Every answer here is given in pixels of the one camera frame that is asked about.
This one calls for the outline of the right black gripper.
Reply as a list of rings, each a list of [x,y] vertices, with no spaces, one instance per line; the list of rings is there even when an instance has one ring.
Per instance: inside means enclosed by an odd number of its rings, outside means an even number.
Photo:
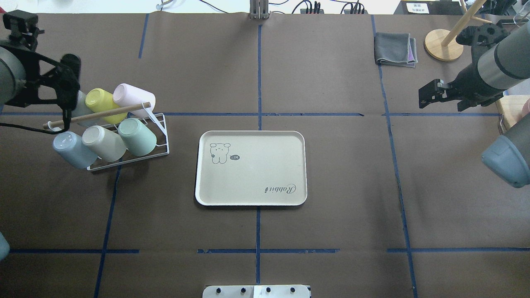
[[[464,68],[454,81],[446,84],[441,79],[434,79],[418,90],[418,105],[424,109],[431,103],[458,101],[457,110],[488,107],[504,96],[502,90],[491,87],[482,79],[476,63]]]

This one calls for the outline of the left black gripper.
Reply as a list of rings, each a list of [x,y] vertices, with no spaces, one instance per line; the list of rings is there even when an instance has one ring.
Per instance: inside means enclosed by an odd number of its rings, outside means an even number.
[[[14,107],[32,104],[57,104],[61,109],[75,109],[80,90],[81,59],[67,53],[59,62],[28,49],[13,48],[12,53],[25,70],[25,85],[12,100]],[[56,99],[41,99],[39,88],[50,87]]]

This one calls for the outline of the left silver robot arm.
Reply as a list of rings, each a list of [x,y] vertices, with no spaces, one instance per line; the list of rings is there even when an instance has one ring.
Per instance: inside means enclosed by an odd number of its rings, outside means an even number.
[[[22,108],[56,104],[61,108],[63,128],[54,131],[9,123],[1,123],[1,126],[48,135],[68,132],[72,112],[77,107],[80,73],[81,59],[72,53],[56,61],[28,49],[2,46],[1,104]]]

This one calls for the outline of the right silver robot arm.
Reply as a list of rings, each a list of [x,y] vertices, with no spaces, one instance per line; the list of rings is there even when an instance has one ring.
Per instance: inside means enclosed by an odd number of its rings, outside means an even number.
[[[507,32],[498,23],[468,26],[459,45],[471,47],[472,62],[456,78],[434,79],[418,91],[419,108],[456,100],[458,111],[496,104],[501,135],[482,153],[482,162],[513,188],[529,184],[529,96],[505,96],[530,76],[529,24]]]

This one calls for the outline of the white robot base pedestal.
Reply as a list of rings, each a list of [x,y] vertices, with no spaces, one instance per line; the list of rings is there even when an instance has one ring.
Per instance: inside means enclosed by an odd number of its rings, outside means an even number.
[[[212,285],[205,287],[203,298],[311,298],[311,288],[301,284],[284,285]]]

